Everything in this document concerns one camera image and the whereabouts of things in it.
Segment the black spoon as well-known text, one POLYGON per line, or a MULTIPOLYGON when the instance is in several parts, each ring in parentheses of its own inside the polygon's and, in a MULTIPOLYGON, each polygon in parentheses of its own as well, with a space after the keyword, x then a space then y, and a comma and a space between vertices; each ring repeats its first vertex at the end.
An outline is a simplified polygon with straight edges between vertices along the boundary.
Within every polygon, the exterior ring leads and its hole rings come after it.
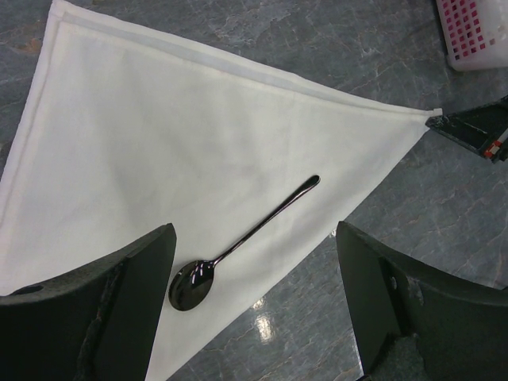
POLYGON ((257 222, 248 232, 213 260, 194 260, 183 266, 171 281, 167 292, 168 300, 178 311, 189 311, 198 306, 209 294, 214 283, 215 267, 227 256, 242 246, 267 223, 313 190, 321 182, 319 175, 310 176, 303 184, 286 197, 266 217, 257 222))

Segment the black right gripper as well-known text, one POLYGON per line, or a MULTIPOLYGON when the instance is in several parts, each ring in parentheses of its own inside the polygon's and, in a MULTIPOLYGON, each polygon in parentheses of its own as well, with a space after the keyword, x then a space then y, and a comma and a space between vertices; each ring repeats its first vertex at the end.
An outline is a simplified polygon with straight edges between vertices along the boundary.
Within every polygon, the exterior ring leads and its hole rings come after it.
POLYGON ((430 117, 425 125, 493 164, 507 159, 507 101, 430 117))

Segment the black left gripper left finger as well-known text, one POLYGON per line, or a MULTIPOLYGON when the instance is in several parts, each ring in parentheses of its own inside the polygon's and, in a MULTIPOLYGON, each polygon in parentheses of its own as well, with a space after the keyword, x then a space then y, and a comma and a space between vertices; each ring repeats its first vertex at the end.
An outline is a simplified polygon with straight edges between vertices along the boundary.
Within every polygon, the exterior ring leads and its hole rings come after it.
POLYGON ((175 255, 173 225, 1 298, 3 380, 143 380, 175 255))

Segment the cream cloth napkin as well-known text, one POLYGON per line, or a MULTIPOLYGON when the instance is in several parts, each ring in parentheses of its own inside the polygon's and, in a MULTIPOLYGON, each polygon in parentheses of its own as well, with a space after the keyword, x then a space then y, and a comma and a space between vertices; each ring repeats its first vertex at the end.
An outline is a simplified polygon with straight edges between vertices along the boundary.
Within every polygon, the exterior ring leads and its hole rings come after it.
POLYGON ((202 304, 163 307, 147 377, 168 379, 311 253, 433 115, 55 1, 1 181, 1 292, 166 223, 176 268, 212 259, 318 175, 217 267, 202 304))

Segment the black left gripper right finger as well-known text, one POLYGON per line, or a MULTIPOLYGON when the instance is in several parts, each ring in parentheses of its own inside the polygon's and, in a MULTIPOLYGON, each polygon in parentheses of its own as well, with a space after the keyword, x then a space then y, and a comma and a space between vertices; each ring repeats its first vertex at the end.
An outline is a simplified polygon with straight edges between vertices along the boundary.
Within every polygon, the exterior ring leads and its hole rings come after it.
POLYGON ((337 226, 344 292, 365 375, 414 337, 431 380, 507 378, 507 290, 461 279, 337 226))

